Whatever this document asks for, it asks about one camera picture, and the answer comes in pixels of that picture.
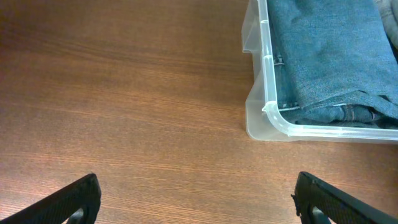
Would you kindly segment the light blue jeans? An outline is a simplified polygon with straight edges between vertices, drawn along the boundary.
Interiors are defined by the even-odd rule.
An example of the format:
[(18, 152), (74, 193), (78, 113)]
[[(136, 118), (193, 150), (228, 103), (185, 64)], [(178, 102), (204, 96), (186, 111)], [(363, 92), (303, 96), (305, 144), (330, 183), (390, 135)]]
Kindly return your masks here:
[(374, 0), (387, 37), (397, 49), (397, 0)]

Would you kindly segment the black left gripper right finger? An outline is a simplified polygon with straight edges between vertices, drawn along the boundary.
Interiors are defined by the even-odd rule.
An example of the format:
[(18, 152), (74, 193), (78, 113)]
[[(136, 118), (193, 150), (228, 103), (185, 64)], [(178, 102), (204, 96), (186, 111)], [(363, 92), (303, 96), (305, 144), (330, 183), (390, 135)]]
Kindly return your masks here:
[(308, 173), (295, 185), (296, 216), (305, 224), (397, 224), (397, 219)]

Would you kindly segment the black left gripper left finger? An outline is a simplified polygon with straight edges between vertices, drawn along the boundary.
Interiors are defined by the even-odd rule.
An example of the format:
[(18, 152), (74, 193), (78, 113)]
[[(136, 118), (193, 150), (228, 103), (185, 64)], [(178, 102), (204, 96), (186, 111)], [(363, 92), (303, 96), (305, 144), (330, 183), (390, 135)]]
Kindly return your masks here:
[(88, 174), (1, 223), (94, 224), (100, 205), (101, 189), (97, 176)]

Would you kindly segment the dark blue jeans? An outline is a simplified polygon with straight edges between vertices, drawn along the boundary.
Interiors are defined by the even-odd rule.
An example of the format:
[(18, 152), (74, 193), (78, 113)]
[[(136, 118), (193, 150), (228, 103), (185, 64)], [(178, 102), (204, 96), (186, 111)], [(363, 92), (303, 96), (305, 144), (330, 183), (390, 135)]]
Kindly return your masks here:
[(397, 128), (397, 60), (373, 1), (269, 1), (290, 123)]

